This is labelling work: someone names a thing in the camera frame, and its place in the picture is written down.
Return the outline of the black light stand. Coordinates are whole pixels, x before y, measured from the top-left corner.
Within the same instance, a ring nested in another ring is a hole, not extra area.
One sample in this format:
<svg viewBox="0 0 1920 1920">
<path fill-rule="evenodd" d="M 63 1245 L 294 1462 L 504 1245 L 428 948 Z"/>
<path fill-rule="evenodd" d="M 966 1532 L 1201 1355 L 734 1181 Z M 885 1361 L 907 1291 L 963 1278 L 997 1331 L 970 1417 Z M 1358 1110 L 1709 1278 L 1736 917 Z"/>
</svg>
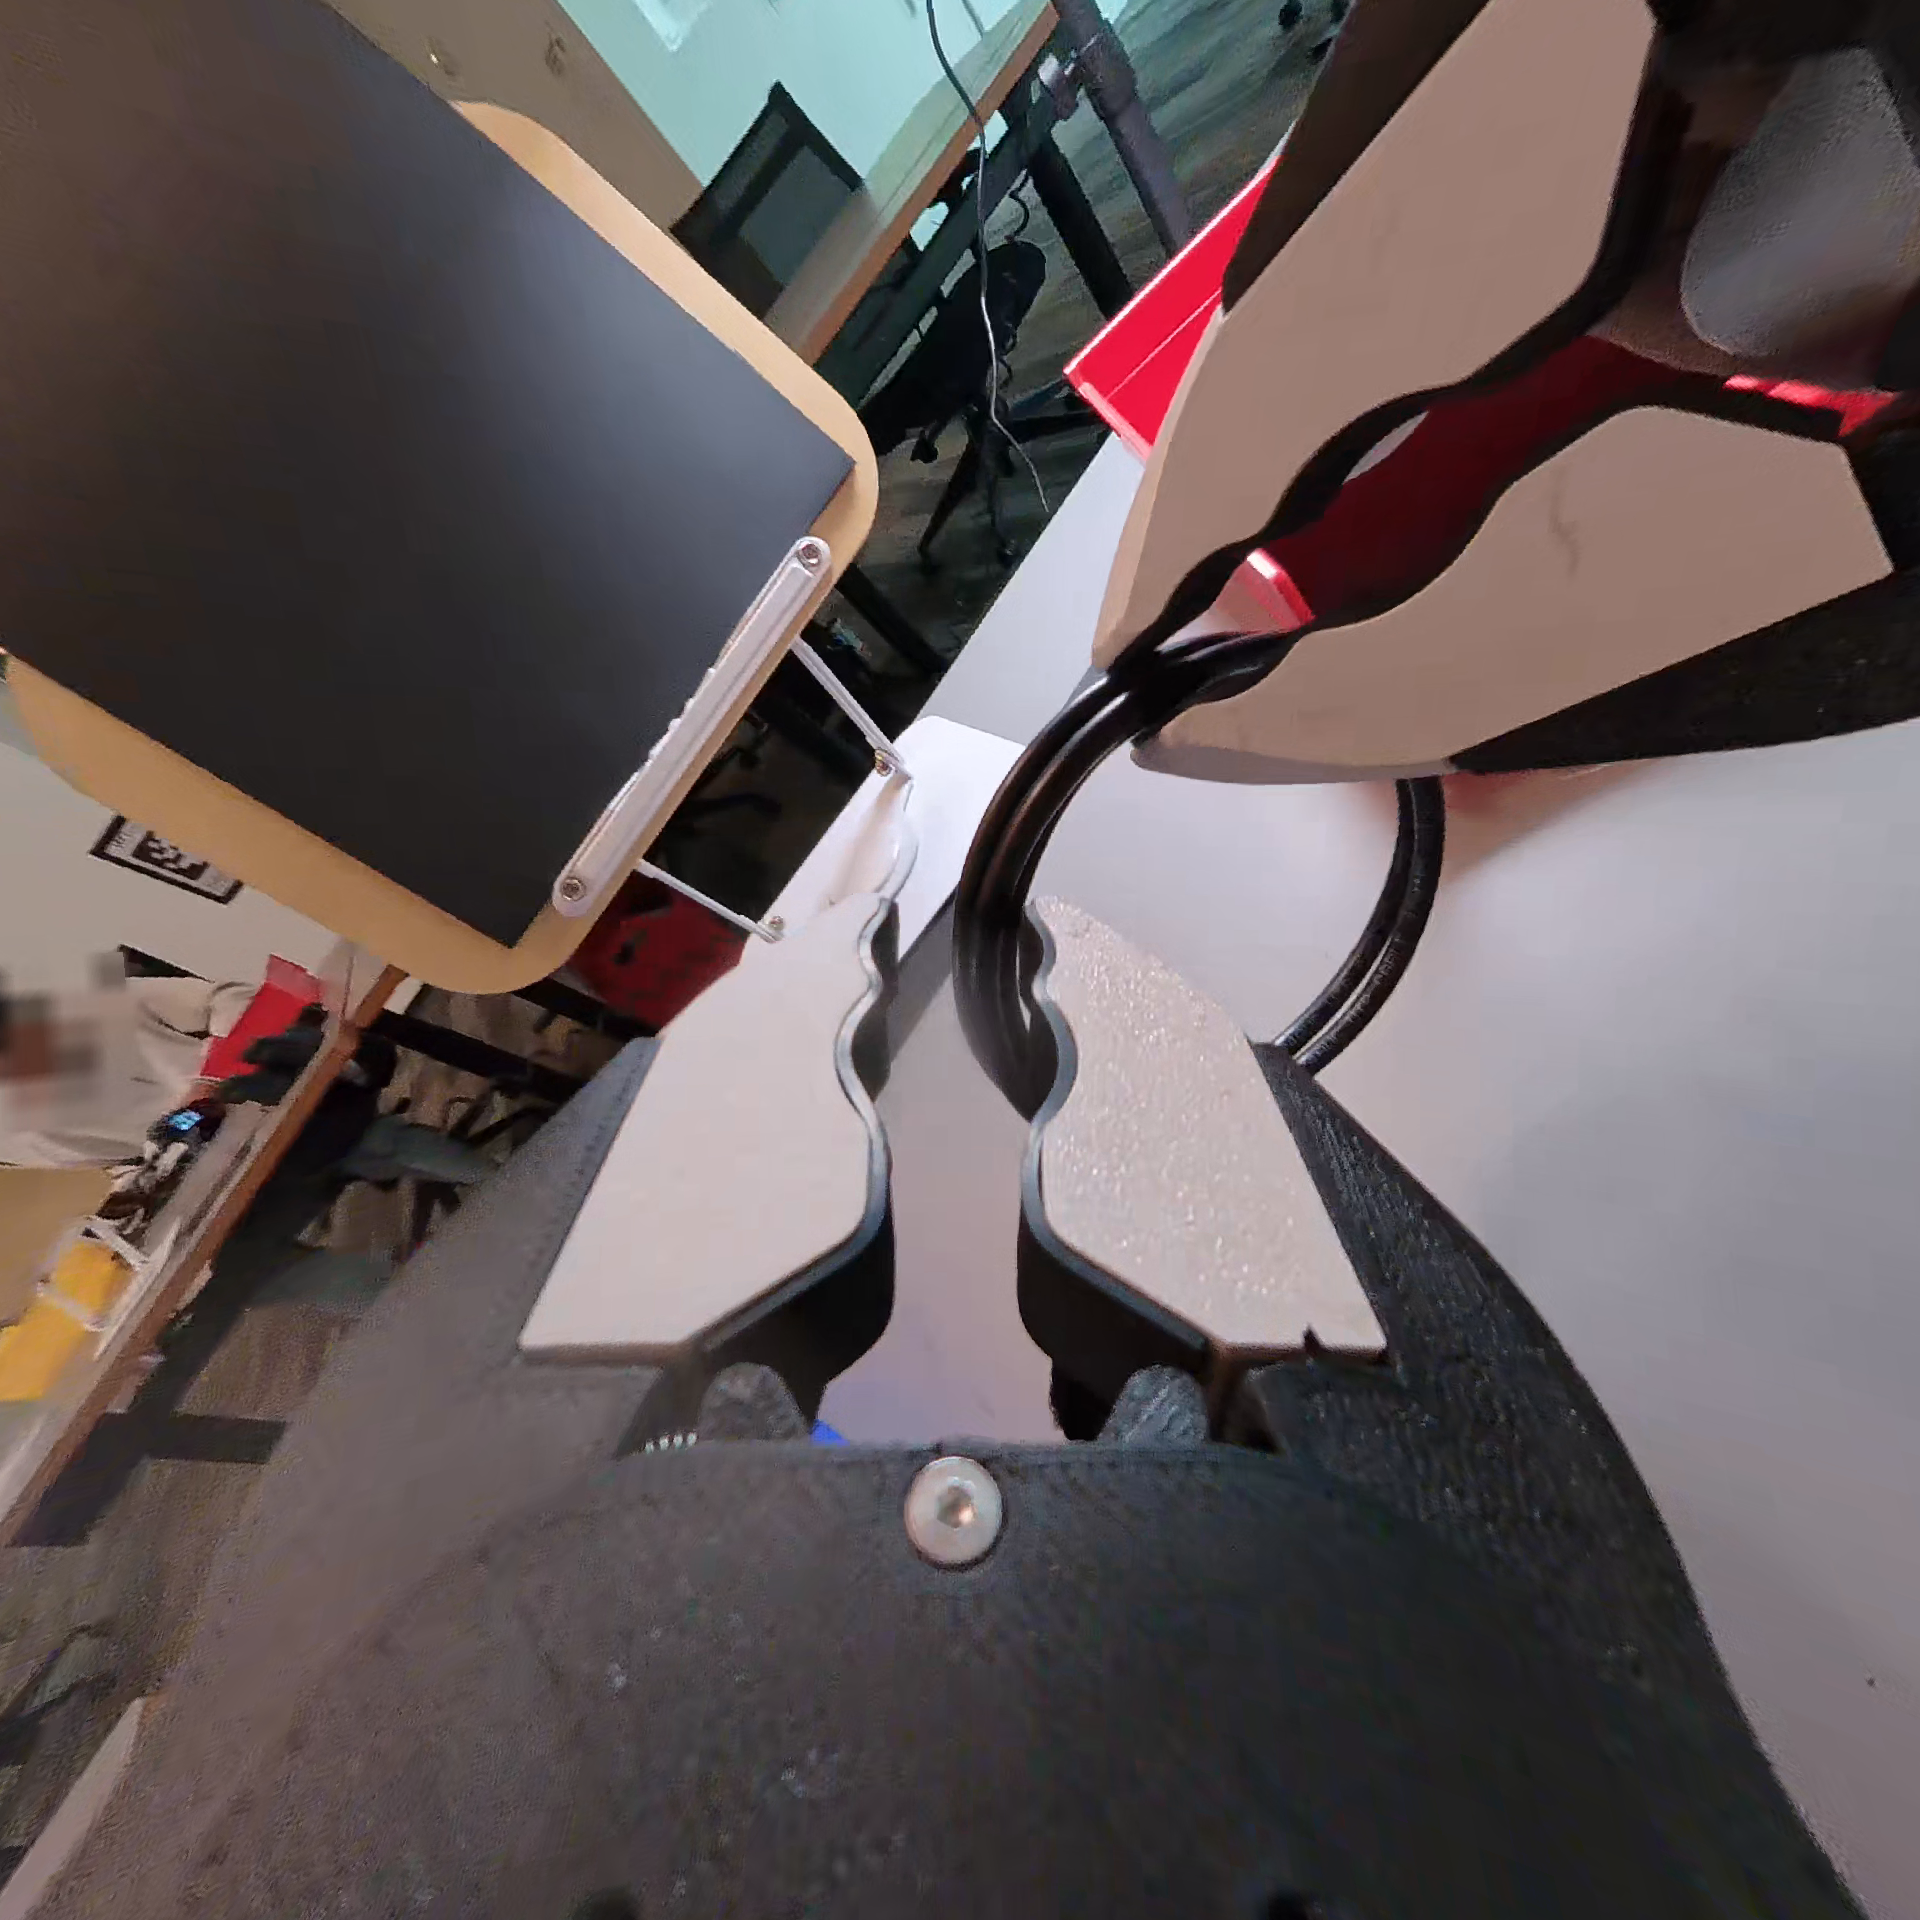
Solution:
<svg viewBox="0 0 1920 1920">
<path fill-rule="evenodd" d="M 1054 3 L 1054 11 L 1066 35 L 1066 81 L 1091 101 L 1162 253 L 1173 262 L 1193 239 L 1193 218 L 1173 154 L 1138 99 L 1133 60 L 1098 3 Z"/>
</svg>

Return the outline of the red storage bin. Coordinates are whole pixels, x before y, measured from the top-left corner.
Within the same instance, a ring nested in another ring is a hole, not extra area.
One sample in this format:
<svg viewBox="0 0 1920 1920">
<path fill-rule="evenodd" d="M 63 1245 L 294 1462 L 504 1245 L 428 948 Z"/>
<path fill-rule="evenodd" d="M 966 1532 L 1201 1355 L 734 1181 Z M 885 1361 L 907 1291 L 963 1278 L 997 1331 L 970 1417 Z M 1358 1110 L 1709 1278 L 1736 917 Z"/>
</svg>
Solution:
<svg viewBox="0 0 1920 1920">
<path fill-rule="evenodd" d="M 1110 325 L 1075 367 L 1075 381 L 1087 387 L 1098 412 L 1114 414 L 1121 439 L 1138 452 L 1144 471 L 1165 432 L 1187 367 L 1230 299 L 1230 257 L 1224 239 L 1254 239 L 1254 214 L 1280 210 L 1280 193 L 1304 184 L 1300 161 L 1304 155 L 1287 150 L 1270 165 L 1254 184 L 1230 204 L 1227 218 L 1213 220 L 1213 228 L 1204 228 L 1204 236 L 1179 253 L 1179 262 L 1149 285 L 1149 292 Z M 1841 444 L 1893 559 L 1891 582 L 1910 582 L 1915 573 L 1915 554 L 1900 553 L 1906 527 L 1893 516 L 1885 516 L 1881 501 L 1870 495 L 1870 482 L 1900 475 L 1885 461 L 1893 454 L 1893 444 L 1847 444 L 1835 436 L 1835 423 L 1812 406 L 1779 403 L 1779 396 L 1762 387 L 1739 387 L 1724 378 L 1675 369 L 1654 375 L 1644 357 L 1581 345 L 1587 334 L 1591 325 L 1527 363 L 1511 367 L 1485 384 L 1459 387 L 1395 425 L 1355 465 L 1326 516 L 1285 540 L 1247 553 L 1233 573 L 1251 554 L 1266 554 L 1316 625 L 1346 625 L 1396 605 L 1461 553 L 1478 524 L 1512 478 L 1628 406 L 1719 414 Z M 1162 641 L 1133 646 L 1127 655 L 1149 655 Z"/>
</svg>

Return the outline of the black screen wooden frame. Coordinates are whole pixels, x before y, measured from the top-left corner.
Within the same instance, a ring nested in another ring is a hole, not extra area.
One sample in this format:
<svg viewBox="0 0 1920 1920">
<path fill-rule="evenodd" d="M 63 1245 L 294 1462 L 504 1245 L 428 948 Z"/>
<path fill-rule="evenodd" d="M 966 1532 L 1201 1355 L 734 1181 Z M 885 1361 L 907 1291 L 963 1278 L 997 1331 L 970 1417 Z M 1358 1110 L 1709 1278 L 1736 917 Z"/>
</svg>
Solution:
<svg viewBox="0 0 1920 1920">
<path fill-rule="evenodd" d="M 5 3 L 5 655 L 67 789 L 560 973 L 871 533 L 848 403 L 325 3 Z"/>
</svg>

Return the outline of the small black white marker poster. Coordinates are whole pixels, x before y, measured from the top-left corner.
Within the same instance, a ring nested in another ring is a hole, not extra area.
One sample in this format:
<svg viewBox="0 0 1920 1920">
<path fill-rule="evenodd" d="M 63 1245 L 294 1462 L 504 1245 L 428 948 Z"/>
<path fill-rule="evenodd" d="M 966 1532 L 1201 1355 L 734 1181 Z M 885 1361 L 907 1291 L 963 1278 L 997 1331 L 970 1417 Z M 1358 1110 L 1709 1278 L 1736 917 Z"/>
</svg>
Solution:
<svg viewBox="0 0 1920 1920">
<path fill-rule="evenodd" d="M 147 880 L 172 891 L 182 891 L 196 902 L 228 908 L 243 881 L 218 871 L 209 862 L 185 852 L 179 841 L 155 835 L 151 828 L 140 828 L 127 817 L 107 817 L 107 823 L 92 841 L 87 858 L 127 871 L 133 880 Z"/>
</svg>

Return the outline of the red tote bag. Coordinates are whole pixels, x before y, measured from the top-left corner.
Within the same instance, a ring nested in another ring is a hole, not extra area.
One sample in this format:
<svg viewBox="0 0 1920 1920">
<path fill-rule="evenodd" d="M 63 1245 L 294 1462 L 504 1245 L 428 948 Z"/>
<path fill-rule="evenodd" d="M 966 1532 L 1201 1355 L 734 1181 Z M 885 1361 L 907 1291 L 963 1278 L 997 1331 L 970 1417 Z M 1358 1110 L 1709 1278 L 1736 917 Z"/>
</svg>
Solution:
<svg viewBox="0 0 1920 1920">
<path fill-rule="evenodd" d="M 571 973 L 612 1015 L 657 1033 L 734 973 L 744 948 L 739 926 L 659 880 L 628 875 L 580 938 Z"/>
</svg>

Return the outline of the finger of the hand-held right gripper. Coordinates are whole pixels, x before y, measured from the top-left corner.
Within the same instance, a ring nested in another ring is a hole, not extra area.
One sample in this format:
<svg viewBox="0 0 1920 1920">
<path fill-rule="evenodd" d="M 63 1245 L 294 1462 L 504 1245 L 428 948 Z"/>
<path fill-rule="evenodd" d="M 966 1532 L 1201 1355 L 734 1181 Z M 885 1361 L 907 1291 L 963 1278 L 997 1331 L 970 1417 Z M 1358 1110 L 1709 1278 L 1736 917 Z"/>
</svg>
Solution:
<svg viewBox="0 0 1920 1920">
<path fill-rule="evenodd" d="M 1201 619 L 1404 416 L 1597 317 L 1644 171 L 1649 3 L 1479 3 L 1233 292 L 1114 548 L 1091 666 Z"/>
<path fill-rule="evenodd" d="M 1891 573 L 1841 444 L 1628 406 L 1512 478 L 1430 583 L 1294 632 L 1254 687 L 1179 713 L 1137 764 L 1218 783 L 1430 778 Z"/>
</svg>

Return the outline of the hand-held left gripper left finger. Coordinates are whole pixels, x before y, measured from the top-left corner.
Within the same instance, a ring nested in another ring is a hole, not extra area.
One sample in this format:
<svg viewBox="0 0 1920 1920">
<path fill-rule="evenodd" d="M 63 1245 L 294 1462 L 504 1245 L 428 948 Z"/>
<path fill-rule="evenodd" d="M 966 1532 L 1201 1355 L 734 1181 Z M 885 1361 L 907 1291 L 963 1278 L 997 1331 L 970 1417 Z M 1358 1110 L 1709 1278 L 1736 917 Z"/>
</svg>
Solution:
<svg viewBox="0 0 1920 1920">
<path fill-rule="evenodd" d="M 657 1038 L 538 1303 L 539 1361 L 691 1359 L 882 1226 L 896 902 L 747 952 Z"/>
</svg>

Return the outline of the small yellow bin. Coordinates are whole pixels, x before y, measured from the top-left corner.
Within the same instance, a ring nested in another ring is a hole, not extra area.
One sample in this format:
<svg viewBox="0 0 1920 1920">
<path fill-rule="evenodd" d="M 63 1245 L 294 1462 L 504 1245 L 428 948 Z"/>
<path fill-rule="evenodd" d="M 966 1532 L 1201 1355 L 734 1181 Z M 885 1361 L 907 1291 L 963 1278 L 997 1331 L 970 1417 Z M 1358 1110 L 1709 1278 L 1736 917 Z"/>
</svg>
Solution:
<svg viewBox="0 0 1920 1920">
<path fill-rule="evenodd" d="M 5 1326 L 5 1406 L 45 1401 L 75 1359 L 112 1331 L 133 1284 L 133 1260 L 107 1234 L 78 1234 Z"/>
</svg>

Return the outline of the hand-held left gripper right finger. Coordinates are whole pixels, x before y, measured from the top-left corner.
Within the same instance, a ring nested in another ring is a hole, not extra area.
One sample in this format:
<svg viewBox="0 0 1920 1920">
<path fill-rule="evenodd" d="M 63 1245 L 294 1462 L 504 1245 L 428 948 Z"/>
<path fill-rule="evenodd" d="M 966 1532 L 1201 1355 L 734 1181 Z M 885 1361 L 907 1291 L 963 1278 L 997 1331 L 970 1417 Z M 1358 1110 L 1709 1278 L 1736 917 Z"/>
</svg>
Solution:
<svg viewBox="0 0 1920 1920">
<path fill-rule="evenodd" d="M 1386 1331 L 1236 1021 L 1084 908 L 1043 898 L 1033 1006 L 1054 1090 L 1029 1121 L 1024 1222 L 1056 1275 L 1201 1369 Z"/>
</svg>

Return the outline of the wooden edged table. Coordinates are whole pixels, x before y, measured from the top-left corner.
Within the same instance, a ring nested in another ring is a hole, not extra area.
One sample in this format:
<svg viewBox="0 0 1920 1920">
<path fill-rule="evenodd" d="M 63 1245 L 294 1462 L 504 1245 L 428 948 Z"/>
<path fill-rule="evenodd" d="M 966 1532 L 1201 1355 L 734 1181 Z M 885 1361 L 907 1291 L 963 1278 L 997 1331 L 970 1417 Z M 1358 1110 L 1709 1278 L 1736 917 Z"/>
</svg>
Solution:
<svg viewBox="0 0 1920 1920">
<path fill-rule="evenodd" d="M 262 1468 L 277 1453 L 282 1423 L 185 1411 L 185 1399 L 259 1290 L 233 1262 L 245 1217 L 399 988 L 397 966 L 355 948 L 335 954 L 313 1049 L 286 1092 L 221 1125 L 151 1234 L 121 1243 L 83 1231 L 130 1262 L 130 1281 L 99 1329 L 83 1326 L 78 1349 L 55 1381 L 20 1401 L 30 1421 L 5 1445 L 5 1546 L 83 1544 L 147 1461 Z"/>
</svg>

